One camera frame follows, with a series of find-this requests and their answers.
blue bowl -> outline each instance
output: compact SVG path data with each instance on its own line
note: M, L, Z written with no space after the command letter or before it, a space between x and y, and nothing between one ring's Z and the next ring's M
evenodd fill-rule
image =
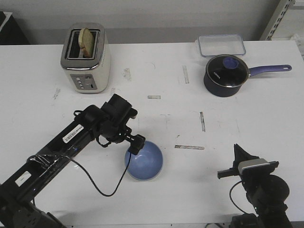
M130 152L127 150L124 156L125 165L128 164ZM145 141L143 148L137 155L131 154L129 174L137 180L147 181L155 177L162 169L162 152L157 145Z

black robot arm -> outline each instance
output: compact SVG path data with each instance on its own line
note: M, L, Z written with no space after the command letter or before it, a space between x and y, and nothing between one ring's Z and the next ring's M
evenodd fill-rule
M64 228L53 215L31 203L34 197L86 145L103 136L109 143L130 142L129 151L137 154L145 138L131 135L126 126L137 111L114 94L101 108L95 105L75 112L74 121L43 147L9 179L0 185L0 221L6 228Z
M286 182L271 175L279 162L267 162L252 156L239 145L234 145L235 160L233 167L218 172L218 178L239 175L246 191L248 201L253 205L258 217L254 214L234 216L231 228L292 228L285 213L284 204L289 195Z

saucepan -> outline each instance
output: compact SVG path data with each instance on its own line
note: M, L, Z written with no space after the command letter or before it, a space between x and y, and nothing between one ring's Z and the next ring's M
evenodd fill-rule
M212 94L228 97L236 94L249 77L263 72L291 69L290 65L258 66L249 69L246 63L236 56L219 55L207 63L204 84Z

bread slice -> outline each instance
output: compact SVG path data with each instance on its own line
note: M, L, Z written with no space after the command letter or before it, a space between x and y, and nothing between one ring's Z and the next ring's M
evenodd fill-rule
M88 28L80 30L78 44L85 58L92 58L94 50L94 37Z

toaster slot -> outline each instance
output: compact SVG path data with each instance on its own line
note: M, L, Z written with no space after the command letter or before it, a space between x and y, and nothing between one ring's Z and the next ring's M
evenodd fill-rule
M79 38L79 33L80 33L80 29L74 29L71 32L71 36L70 36L70 42L69 42L69 46L67 49L67 55L66 58L67 59L73 59L73 60L86 60L86 59L94 59L95 58L95 54L97 52L97 40L98 40L98 36L99 36L99 30L96 29L90 29L90 32L92 33L93 37L94 37L94 50L93 50L93 55L91 58L85 58L83 56L83 52L81 51L79 44L78 44L78 38Z

